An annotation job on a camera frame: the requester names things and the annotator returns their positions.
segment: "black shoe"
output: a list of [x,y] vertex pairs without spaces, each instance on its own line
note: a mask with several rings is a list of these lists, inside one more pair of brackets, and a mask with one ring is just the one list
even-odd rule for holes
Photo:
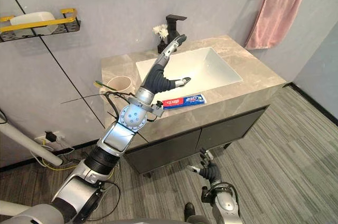
[[188,220],[188,218],[192,215],[195,215],[195,207],[192,203],[187,203],[184,207],[184,221]]

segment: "dark cabinet door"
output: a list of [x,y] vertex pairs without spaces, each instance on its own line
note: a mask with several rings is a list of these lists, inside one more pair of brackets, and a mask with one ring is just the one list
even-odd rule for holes
[[195,153],[201,129],[176,135],[139,149],[127,151],[127,161],[140,173],[147,173]]
[[249,111],[202,128],[196,150],[212,148],[242,138],[266,107]]

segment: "marble countertop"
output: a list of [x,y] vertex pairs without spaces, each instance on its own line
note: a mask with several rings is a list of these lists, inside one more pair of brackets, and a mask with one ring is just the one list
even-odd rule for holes
[[[243,81],[201,92],[207,100],[204,105],[165,110],[161,118],[153,123],[147,123],[139,131],[148,142],[269,105],[272,95],[286,83],[227,35],[186,41],[177,48],[176,53],[205,47],[212,47],[242,77]],[[142,82],[136,62],[157,58],[157,56],[157,50],[150,50],[103,58],[102,81],[107,83],[115,76],[129,76],[134,89],[137,90]],[[114,97],[113,99],[119,110],[126,105],[121,99]],[[105,111],[109,110],[111,107],[105,102]],[[113,121],[114,118],[106,113],[105,125],[108,126]],[[136,135],[129,149],[144,144],[148,143]]]

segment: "toothpaste tube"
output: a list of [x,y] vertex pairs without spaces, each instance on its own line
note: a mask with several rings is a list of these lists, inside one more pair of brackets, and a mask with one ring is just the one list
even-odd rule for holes
[[197,105],[197,104],[206,104],[205,97],[200,95],[181,97],[171,100],[165,100],[163,102],[163,109],[173,109],[180,108],[185,106]]

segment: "white sink basin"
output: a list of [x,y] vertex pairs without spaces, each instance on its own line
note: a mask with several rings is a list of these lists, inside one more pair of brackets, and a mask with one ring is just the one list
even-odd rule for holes
[[[142,81],[155,60],[136,63]],[[171,55],[164,69],[164,76],[170,80],[190,77],[191,81],[184,87],[156,94],[154,102],[199,94],[202,91],[242,81],[242,78],[211,47]]]

